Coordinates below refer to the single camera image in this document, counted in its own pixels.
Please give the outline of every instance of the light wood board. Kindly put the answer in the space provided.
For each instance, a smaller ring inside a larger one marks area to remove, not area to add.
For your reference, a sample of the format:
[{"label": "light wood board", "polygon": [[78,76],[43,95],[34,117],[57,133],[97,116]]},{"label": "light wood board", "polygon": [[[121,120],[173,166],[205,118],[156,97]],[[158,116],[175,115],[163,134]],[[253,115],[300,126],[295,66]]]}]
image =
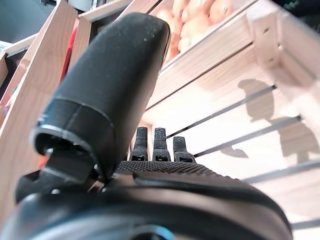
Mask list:
[{"label": "light wood board", "polygon": [[159,1],[161,0],[133,0],[118,18],[134,12],[146,14]]},{"label": "light wood board", "polygon": [[[181,132],[178,136],[185,137],[188,152],[194,155],[298,114],[286,97],[278,89],[275,89]],[[172,153],[173,138],[169,138],[167,144]]]},{"label": "light wood board", "polygon": [[315,135],[320,136],[319,82],[308,75],[308,73],[285,52],[280,54],[280,61],[283,68],[275,67],[271,69],[269,73],[277,79],[275,84],[280,91],[305,118],[306,125]]},{"label": "light wood board", "polygon": [[150,15],[157,16],[158,12],[162,9],[170,9],[172,10],[172,7],[174,5],[174,0],[162,0],[158,6],[156,6],[151,12]]},{"label": "light wood board", "polygon": [[277,178],[253,186],[266,193],[286,212],[318,218],[320,216],[320,169]]},{"label": "light wood board", "polygon": [[147,110],[142,119],[166,128],[170,135],[273,84],[274,79],[256,64],[254,47],[249,46]]},{"label": "light wood board", "polygon": [[257,62],[266,69],[279,64],[277,30],[279,8],[268,0],[259,0],[246,14]]},{"label": "light wood board", "polygon": [[90,32],[91,22],[81,16],[75,34],[69,68],[76,63],[80,55],[87,49],[90,40]]},{"label": "light wood board", "polygon": [[4,83],[4,80],[8,74],[6,57],[7,53],[5,51],[0,52],[0,86]]},{"label": "light wood board", "polygon": [[20,41],[17,41],[16,43],[12,44],[11,46],[3,49],[3,51],[9,55],[14,55],[19,52],[22,52],[22,51],[29,48],[29,46],[32,44],[32,42],[36,39],[37,35],[38,35],[38,33],[33,34],[31,36],[28,36]]},{"label": "light wood board", "polygon": [[320,139],[301,121],[197,157],[196,162],[218,174],[246,179],[316,160],[319,146]]},{"label": "light wood board", "polygon": [[28,48],[24,56],[22,57],[20,63],[18,64],[2,98],[0,101],[0,106],[5,106],[12,95],[13,89],[18,86],[21,79],[23,78],[24,74],[26,73],[29,64],[32,58],[35,55],[37,48],[39,47],[39,43],[44,37],[44,34],[48,28],[49,23],[52,20],[53,15],[55,14],[56,9],[54,8],[51,14],[46,19],[45,23],[43,24],[42,28],[40,29],[39,33],[35,36],[35,39],[32,41],[31,46]]},{"label": "light wood board", "polygon": [[147,109],[219,65],[252,42],[246,20],[247,3],[227,17],[196,45],[177,55],[159,73]]},{"label": "light wood board", "polygon": [[76,17],[67,2],[57,4],[0,129],[1,220],[13,209],[17,180],[37,167],[38,155],[29,144],[29,134],[59,84]]},{"label": "light wood board", "polygon": [[283,48],[314,76],[320,76],[320,36],[287,12],[279,15],[279,32]]},{"label": "light wood board", "polygon": [[95,9],[92,9],[90,11],[86,11],[79,15],[79,17],[83,17],[89,22],[98,21],[100,19],[106,18],[108,16],[111,16],[112,14],[123,10],[128,4],[130,3],[130,0],[114,0],[112,2],[103,4]]}]

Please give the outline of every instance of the wooden frame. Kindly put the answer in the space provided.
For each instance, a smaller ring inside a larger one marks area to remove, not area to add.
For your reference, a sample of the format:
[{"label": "wooden frame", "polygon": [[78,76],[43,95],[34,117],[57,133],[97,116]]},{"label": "wooden frame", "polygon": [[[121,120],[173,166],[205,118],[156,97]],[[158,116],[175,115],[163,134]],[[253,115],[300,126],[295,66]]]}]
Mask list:
[{"label": "wooden frame", "polygon": [[77,12],[65,1],[57,4],[51,19],[41,29],[43,36],[34,46],[34,54],[16,90],[16,99],[1,126],[1,219],[13,209],[19,177],[37,168],[39,156],[28,144],[30,129],[60,82],[76,17]]},{"label": "wooden frame", "polygon": [[17,41],[16,43],[13,43],[12,45],[4,48],[3,51],[6,52],[8,56],[12,56],[16,53],[27,50],[29,46],[32,44],[32,42],[36,39],[37,35],[38,33],[28,36],[20,41]]},{"label": "wooden frame", "polygon": [[[131,12],[154,15],[169,1],[135,0],[120,16]],[[44,33],[37,36],[35,41],[39,42],[31,45],[28,52],[33,51],[35,56],[29,58],[25,70],[20,70],[18,78],[26,75],[0,130],[1,180],[7,183],[3,192],[11,195],[17,177],[35,167],[37,155],[25,143],[37,115],[57,86],[55,80],[61,73],[63,51],[76,17],[79,24],[70,65],[88,46],[92,23],[127,4],[126,0],[117,0],[76,16],[69,6],[60,3],[48,26],[43,27]],[[61,32],[54,25],[62,21],[62,14],[67,19]],[[45,56],[45,46],[58,32],[61,44],[51,44],[59,56],[53,61]],[[36,71],[41,67],[52,70],[48,87],[40,82],[46,79],[45,71]],[[201,41],[163,66],[141,125],[149,127],[150,132],[165,127],[170,135],[168,146],[176,134],[185,136],[187,148],[197,156],[198,163],[236,178],[285,169],[303,159],[314,161],[320,158],[319,71],[318,35],[270,1],[244,1]],[[32,109],[26,107],[30,113],[24,110],[27,104],[32,104]],[[149,150],[152,142],[150,133]],[[207,149],[207,154],[199,154]],[[8,182],[8,174],[14,176],[12,182]],[[286,187],[293,191],[294,182],[308,196],[312,184],[318,181],[318,170],[311,169],[256,187],[274,197],[289,214],[299,215],[298,200],[308,199],[297,198],[287,204],[285,194],[296,197],[296,193],[287,192]],[[273,192],[277,185],[281,185],[282,192]],[[320,209],[316,201],[309,200]],[[0,205],[7,207],[10,203],[11,198],[2,199]],[[1,215],[8,213],[5,207]],[[306,218],[320,216],[320,212],[310,209],[304,213],[308,214]]]}]

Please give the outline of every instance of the black plastic part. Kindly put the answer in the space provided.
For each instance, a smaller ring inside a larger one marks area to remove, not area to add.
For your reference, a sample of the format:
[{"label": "black plastic part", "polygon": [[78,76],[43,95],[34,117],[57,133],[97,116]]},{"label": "black plastic part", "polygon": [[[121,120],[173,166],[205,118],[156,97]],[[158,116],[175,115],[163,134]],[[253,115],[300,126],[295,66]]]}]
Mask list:
[{"label": "black plastic part", "polygon": [[16,203],[34,193],[88,191],[98,177],[90,162],[86,152],[74,147],[54,150],[43,169],[19,179],[15,190]]},{"label": "black plastic part", "polygon": [[196,163],[195,157],[187,151],[186,140],[183,136],[173,138],[173,154],[175,162]]},{"label": "black plastic part", "polygon": [[167,137],[165,128],[158,127],[154,130],[152,161],[171,162],[170,153],[167,149]]},{"label": "black plastic part", "polygon": [[129,161],[148,161],[148,129],[146,127],[136,129],[134,148]]},{"label": "black plastic part", "polygon": [[164,61],[170,29],[142,13],[107,26],[89,45],[38,119],[31,140],[44,155],[76,144],[111,178],[127,154]]},{"label": "black plastic part", "polygon": [[[0,240],[70,236],[75,240],[132,239],[147,225],[165,228],[177,240],[292,240],[290,225],[279,206],[244,182],[194,163],[123,161],[120,167],[133,176],[116,174],[104,193],[26,198],[7,222]],[[225,215],[214,213],[217,200],[227,200],[226,209],[221,209]],[[228,201],[234,201],[232,209],[228,209]],[[242,203],[252,204],[249,221],[259,221],[262,228],[252,231],[244,222],[228,218],[230,212],[240,214],[237,211]],[[276,217],[257,212],[258,206]],[[283,237],[262,237],[266,228]]]}]

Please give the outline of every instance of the textured black surface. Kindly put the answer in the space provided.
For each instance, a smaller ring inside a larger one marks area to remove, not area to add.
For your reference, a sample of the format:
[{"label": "textured black surface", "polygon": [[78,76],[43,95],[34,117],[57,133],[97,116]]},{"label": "textured black surface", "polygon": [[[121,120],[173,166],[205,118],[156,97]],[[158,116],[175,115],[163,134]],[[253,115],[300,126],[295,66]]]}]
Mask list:
[{"label": "textured black surface", "polygon": [[209,168],[194,163],[186,162],[155,162],[155,161],[122,161],[116,173],[130,174],[133,172],[159,172],[195,175],[216,175]]}]

